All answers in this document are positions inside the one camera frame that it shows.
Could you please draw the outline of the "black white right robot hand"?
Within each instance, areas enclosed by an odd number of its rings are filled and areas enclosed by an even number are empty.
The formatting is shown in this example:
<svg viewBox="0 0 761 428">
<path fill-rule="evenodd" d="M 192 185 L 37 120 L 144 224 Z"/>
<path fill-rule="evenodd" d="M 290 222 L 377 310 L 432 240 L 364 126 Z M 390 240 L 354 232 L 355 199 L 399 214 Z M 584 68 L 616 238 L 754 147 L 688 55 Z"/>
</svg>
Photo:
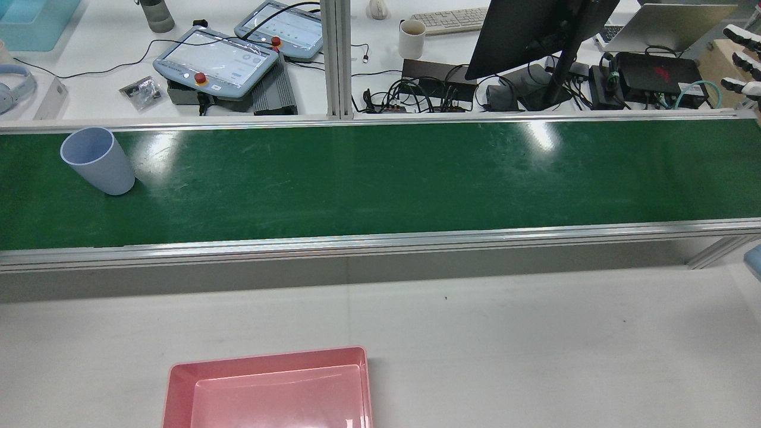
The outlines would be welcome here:
<svg viewBox="0 0 761 428">
<path fill-rule="evenodd" d="M 752 101 L 759 101 L 760 98 L 760 36 L 734 24 L 728 24 L 723 29 L 723 35 L 728 40 L 740 45 L 758 57 L 754 59 L 745 52 L 733 52 L 731 55 L 732 64 L 749 74 L 753 81 L 742 81 L 738 78 L 723 77 L 721 87 L 730 90 L 735 94 L 744 95 Z"/>
</svg>

